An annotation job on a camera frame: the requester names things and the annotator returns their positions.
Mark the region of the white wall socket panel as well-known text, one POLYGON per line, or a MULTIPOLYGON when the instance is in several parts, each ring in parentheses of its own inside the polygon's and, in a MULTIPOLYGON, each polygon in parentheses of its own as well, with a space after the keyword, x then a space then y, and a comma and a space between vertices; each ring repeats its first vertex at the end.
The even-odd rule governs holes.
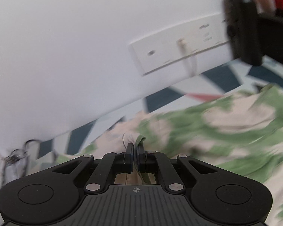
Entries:
POLYGON ((225 13, 186 21, 146 35, 129 44, 143 76, 175 63, 195 75, 231 59, 225 13))

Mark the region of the black water bottle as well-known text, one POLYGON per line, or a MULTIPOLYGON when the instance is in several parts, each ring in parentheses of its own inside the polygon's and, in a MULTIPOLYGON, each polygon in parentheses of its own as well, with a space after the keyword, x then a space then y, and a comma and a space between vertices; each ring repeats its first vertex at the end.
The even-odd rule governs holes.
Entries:
POLYGON ((262 65, 258 13, 254 0, 224 0, 227 34, 235 59, 262 65))

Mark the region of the geometric patterned tablecloth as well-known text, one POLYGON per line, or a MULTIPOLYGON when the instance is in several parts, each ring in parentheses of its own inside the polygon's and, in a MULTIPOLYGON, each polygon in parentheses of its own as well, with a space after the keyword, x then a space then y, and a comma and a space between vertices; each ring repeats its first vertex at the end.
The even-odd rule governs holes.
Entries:
POLYGON ((283 65, 265 57, 261 66, 250 66, 233 60, 198 76, 183 80, 158 92, 107 113, 77 129, 41 142, 33 149, 32 158, 48 153, 74 155, 121 121, 131 120, 137 113, 173 111, 195 106, 239 90, 259 92, 267 84, 283 91, 283 65))

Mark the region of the green and cream patterned garment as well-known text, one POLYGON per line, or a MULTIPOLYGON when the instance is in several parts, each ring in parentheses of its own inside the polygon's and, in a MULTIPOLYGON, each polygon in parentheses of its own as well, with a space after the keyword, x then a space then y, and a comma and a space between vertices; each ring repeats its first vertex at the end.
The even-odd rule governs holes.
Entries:
POLYGON ((133 142, 174 158, 186 154, 263 183, 274 203, 268 225, 283 225, 283 89, 238 89, 201 103, 190 94, 150 112, 138 100, 54 139, 57 162, 123 151, 133 142))

